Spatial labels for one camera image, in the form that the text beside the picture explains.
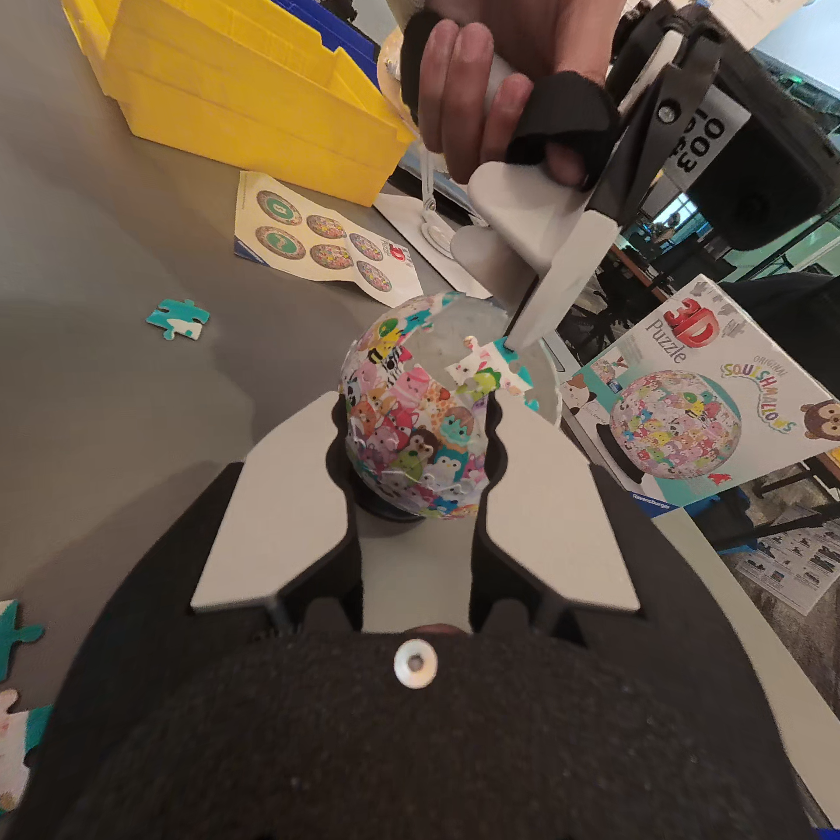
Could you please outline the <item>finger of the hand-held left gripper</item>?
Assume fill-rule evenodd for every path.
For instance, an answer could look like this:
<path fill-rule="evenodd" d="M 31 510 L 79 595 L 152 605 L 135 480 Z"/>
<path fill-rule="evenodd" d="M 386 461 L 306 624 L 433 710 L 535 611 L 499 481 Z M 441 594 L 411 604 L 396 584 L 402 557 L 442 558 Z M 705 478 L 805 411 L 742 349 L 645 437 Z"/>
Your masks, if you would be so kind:
<path fill-rule="evenodd" d="M 513 316 L 507 331 L 510 350 L 526 350 L 560 324 L 617 233 L 614 219 L 593 209 L 583 212 Z"/>

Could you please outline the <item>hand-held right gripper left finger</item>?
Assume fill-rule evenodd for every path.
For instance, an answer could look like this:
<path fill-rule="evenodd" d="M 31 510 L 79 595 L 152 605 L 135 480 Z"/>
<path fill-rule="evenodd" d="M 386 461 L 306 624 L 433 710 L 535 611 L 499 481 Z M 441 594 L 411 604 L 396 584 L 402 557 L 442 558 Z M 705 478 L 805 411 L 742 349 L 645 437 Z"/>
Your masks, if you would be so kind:
<path fill-rule="evenodd" d="M 361 629 L 347 431 L 343 396 L 326 392 L 253 447 L 192 595 L 195 613 L 263 607 L 297 627 L 310 604 L 332 598 Z"/>

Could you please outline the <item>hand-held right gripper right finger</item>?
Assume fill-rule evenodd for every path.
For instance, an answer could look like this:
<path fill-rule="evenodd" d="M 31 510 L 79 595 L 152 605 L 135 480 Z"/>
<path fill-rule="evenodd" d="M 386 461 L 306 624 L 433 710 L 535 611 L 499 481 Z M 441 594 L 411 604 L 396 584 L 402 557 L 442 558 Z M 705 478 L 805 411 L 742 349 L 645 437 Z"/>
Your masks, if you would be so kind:
<path fill-rule="evenodd" d="M 504 612 L 541 634 L 574 633 L 576 610 L 639 614 L 597 483 L 603 471 L 507 391 L 488 399 L 486 435 L 488 483 L 470 551 L 471 630 L 487 632 Z"/>

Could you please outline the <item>white and green puzzle piece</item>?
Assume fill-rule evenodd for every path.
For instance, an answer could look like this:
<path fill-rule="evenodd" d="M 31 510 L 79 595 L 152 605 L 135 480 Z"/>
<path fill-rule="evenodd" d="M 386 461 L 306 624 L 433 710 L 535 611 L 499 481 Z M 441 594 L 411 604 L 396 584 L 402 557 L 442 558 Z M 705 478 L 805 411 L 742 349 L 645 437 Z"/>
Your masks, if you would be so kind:
<path fill-rule="evenodd" d="M 539 400 L 528 396 L 534 387 L 531 373 L 520 356 L 507 348 L 504 339 L 480 344 L 475 336 L 468 335 L 463 344 L 469 351 L 467 356 L 445 367 L 456 383 L 457 394 L 476 403 L 494 391 L 503 390 L 534 412 L 539 410 Z"/>

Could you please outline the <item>colourful puzzle ball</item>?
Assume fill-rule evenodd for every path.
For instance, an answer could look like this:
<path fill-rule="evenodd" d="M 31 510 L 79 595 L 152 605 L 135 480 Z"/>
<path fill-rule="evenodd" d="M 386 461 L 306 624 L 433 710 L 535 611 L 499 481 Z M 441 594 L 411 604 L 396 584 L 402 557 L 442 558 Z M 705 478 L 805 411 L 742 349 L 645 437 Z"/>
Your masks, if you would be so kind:
<path fill-rule="evenodd" d="M 445 367 L 480 344 L 506 338 L 508 314 L 456 291 L 416 297 L 379 317 L 341 369 L 346 449 L 365 485 L 423 518 L 473 518 L 487 487 L 487 404 L 456 393 Z M 560 377 L 545 342 L 515 351 L 528 367 L 541 415 L 557 425 Z"/>

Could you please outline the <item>black ball stand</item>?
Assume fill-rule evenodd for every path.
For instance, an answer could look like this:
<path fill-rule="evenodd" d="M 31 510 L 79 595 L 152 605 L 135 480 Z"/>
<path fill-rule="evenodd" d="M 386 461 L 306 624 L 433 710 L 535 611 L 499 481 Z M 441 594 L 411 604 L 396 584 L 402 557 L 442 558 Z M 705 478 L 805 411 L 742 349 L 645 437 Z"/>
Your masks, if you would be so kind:
<path fill-rule="evenodd" d="M 414 524 L 424 520 L 424 518 L 419 514 L 405 511 L 387 499 L 384 499 L 363 482 L 355 482 L 353 484 L 353 498 L 359 508 L 366 511 L 374 518 L 378 518 L 385 522 Z"/>

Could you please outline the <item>puzzle box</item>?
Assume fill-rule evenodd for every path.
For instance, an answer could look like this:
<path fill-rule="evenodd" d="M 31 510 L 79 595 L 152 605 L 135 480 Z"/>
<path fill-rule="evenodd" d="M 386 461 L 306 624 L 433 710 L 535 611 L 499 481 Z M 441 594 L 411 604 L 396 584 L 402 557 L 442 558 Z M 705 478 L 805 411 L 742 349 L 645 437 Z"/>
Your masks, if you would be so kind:
<path fill-rule="evenodd" d="M 560 389 L 650 518 L 838 446 L 838 396 L 704 275 Z"/>

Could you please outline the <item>teal and white puzzle piece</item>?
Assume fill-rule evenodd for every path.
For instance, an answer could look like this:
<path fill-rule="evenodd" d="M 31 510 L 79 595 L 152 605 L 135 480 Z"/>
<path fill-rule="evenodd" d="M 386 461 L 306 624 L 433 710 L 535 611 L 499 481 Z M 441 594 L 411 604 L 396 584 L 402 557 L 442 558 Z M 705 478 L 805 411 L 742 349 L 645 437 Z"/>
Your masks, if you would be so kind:
<path fill-rule="evenodd" d="M 176 336 L 197 341 L 203 328 L 211 318 L 207 310 L 199 308 L 193 300 L 162 300 L 145 322 L 161 331 L 166 341 Z"/>

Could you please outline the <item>pink and white puzzle piece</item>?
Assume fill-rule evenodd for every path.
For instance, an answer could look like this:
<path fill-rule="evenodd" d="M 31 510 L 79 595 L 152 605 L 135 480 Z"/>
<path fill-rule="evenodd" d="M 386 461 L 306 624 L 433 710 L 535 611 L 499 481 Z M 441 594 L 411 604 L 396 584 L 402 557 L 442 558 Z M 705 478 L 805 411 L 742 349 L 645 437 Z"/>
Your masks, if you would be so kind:
<path fill-rule="evenodd" d="M 25 760 L 41 743 L 52 706 L 11 711 L 18 692 L 1 692 L 1 815 L 15 810 L 23 798 L 29 777 Z"/>

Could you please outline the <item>person's left hand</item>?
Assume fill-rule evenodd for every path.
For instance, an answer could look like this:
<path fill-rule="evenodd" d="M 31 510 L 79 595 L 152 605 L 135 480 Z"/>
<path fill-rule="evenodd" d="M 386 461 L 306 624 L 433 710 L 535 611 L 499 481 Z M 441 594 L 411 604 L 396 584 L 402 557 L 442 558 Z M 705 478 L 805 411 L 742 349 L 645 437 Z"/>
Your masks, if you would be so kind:
<path fill-rule="evenodd" d="M 571 71 L 602 86 L 622 1 L 429 2 L 440 16 L 419 69 L 418 127 L 466 185 L 503 161 L 534 83 Z"/>

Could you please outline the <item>blue object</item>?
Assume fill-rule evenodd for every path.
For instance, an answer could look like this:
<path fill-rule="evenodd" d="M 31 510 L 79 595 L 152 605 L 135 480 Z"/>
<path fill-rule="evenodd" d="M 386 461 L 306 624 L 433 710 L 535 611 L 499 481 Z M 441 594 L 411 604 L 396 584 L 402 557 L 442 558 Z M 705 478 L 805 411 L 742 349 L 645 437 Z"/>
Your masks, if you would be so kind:
<path fill-rule="evenodd" d="M 752 501 L 739 487 L 724 490 L 703 500 L 691 502 L 684 507 L 689 518 L 699 527 L 728 526 L 750 522 L 748 511 Z"/>

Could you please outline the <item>printed paper sheet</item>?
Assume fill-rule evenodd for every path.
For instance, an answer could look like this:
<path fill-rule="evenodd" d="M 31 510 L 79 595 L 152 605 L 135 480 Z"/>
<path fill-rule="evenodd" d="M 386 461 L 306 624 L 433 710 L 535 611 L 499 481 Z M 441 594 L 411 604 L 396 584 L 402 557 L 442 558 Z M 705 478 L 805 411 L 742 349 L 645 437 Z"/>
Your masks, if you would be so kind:
<path fill-rule="evenodd" d="M 839 520 L 763 537 L 740 556 L 735 571 L 808 616 L 839 579 Z"/>

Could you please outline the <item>printed instruction sheet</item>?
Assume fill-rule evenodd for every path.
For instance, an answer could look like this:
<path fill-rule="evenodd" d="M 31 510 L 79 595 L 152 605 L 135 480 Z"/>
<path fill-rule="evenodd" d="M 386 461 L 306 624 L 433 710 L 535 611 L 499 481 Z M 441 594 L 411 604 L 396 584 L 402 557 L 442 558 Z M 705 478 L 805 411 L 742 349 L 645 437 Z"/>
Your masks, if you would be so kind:
<path fill-rule="evenodd" d="M 234 252 L 300 279 L 354 284 L 388 308 L 423 294 L 407 247 L 254 171 L 239 173 Z"/>

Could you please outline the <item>blue plastic bin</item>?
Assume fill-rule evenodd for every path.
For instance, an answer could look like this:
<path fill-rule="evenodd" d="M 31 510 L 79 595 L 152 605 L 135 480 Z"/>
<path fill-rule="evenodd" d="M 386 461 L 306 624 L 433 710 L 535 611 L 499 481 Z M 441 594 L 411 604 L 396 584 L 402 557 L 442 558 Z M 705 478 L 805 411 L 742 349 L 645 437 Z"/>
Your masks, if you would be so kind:
<path fill-rule="evenodd" d="M 374 86 L 380 88 L 377 61 L 381 48 L 352 22 L 337 16 L 316 1 L 275 1 L 274 4 L 317 31 L 326 49 L 334 52 L 342 48 Z"/>

